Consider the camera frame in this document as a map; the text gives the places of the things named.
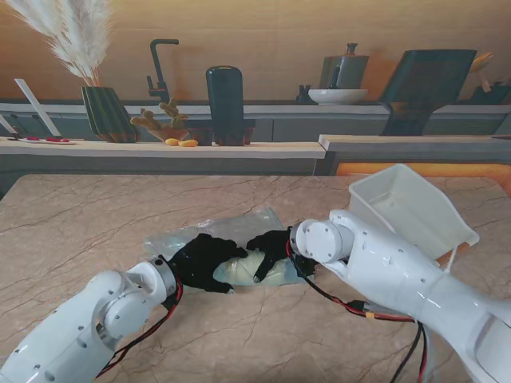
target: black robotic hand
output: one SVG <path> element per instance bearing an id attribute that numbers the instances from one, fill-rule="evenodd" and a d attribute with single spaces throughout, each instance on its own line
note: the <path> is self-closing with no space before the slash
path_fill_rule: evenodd
<path id="1" fill-rule="evenodd" d="M 288 227 L 287 230 L 268 231 L 248 241 L 248 250 L 259 249 L 264 253 L 264 259 L 254 275 L 255 283 L 259 283 L 265 279 L 275 263 L 287 257 L 286 245 L 291 229 L 292 227 Z M 301 255 L 296 255 L 295 262 L 305 275 L 314 274 L 316 262 L 313 259 L 307 259 Z"/>
<path id="2" fill-rule="evenodd" d="M 228 293 L 232 286 L 213 278 L 215 269 L 233 258 L 245 258 L 247 252 L 234 241 L 199 234 L 168 262 L 183 284 L 216 293 Z"/>

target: plastic bag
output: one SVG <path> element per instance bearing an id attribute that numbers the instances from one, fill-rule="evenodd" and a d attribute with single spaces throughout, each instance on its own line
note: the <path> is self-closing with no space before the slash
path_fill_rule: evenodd
<path id="1" fill-rule="evenodd" d="M 257 235 L 270 230 L 284 230 L 275 212 L 269 207 L 258 211 L 226 219 L 209 219 L 195 226 L 151 235 L 145 240 L 145 248 L 152 254 L 161 254 L 171 259 L 184 245 L 198 236 L 199 233 L 210 234 L 213 237 L 231 239 L 240 247 L 246 247 L 247 242 Z M 253 286 L 254 274 L 264 258 L 260 251 L 249 251 L 245 259 L 231 259 L 220 264 L 213 277 L 219 282 L 230 283 L 233 286 Z M 290 283 L 304 282 L 297 274 L 289 259 L 278 261 L 268 272 L 267 277 L 258 285 L 280 286 Z"/>

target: green striped vase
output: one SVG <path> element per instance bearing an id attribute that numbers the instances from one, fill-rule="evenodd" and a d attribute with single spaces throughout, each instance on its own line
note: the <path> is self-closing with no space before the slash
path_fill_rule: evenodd
<path id="1" fill-rule="evenodd" d="M 141 138 L 138 128 L 130 124 L 130 116 L 112 88 L 84 86 L 81 89 L 90 128 L 102 140 L 133 143 Z"/>

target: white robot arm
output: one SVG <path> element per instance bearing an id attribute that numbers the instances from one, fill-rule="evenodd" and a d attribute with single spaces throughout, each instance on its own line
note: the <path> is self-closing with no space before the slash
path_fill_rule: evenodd
<path id="1" fill-rule="evenodd" d="M 0 382 L 90 383 L 119 341 L 175 291 L 174 274 L 160 258 L 126 273 L 96 275 L 23 339 L 0 370 Z"/>
<path id="2" fill-rule="evenodd" d="M 398 235 L 334 210 L 291 231 L 314 259 L 380 306 L 408 314 L 446 339 L 477 383 L 511 381 L 511 302 L 481 296 Z"/>

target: faucet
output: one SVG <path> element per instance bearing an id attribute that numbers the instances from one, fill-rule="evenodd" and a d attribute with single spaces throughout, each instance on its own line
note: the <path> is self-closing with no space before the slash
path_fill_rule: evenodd
<path id="1" fill-rule="evenodd" d="M 157 38 L 151 41 L 151 54 L 153 55 L 154 67 L 156 68 L 156 75 L 158 77 L 157 88 L 153 86 L 153 79 L 151 76 L 147 76 L 147 83 L 149 84 L 149 96 L 159 97 L 163 102 L 169 102 L 170 96 L 168 95 L 167 83 L 163 80 L 163 73 L 161 72 L 160 59 L 158 58 L 158 52 L 156 46 L 158 44 L 173 44 L 178 45 L 179 40 L 175 38 Z"/>

